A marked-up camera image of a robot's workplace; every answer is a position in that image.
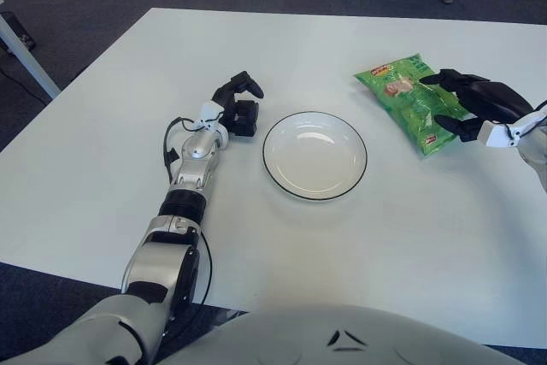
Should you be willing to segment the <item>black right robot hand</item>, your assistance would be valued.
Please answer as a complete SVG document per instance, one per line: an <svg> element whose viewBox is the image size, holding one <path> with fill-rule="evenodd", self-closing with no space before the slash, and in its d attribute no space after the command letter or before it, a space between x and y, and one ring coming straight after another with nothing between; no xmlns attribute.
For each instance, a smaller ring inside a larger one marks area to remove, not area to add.
<svg viewBox="0 0 547 365"><path fill-rule="evenodd" d="M422 77L420 82L423 85L440 85L454 94L459 104L474 115L474 118L464 121L448 115L434 116L438 125L457 135L462 142L476 140L484 121L509 125L533 112L532 105L504 83L474 74L441 69L438 74Z"/></svg>

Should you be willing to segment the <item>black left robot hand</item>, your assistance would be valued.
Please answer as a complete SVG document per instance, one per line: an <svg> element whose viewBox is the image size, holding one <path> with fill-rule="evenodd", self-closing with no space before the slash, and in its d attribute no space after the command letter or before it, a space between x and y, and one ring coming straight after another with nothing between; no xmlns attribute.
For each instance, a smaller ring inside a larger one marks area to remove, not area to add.
<svg viewBox="0 0 547 365"><path fill-rule="evenodd" d="M253 137L256 133L256 122L259 114L259 103L254 100L237 100L236 94L249 92L262 99L262 88L246 72L231 77L230 81L215 91L212 100L223 108L220 124L229 133L241 137Z"/></svg>

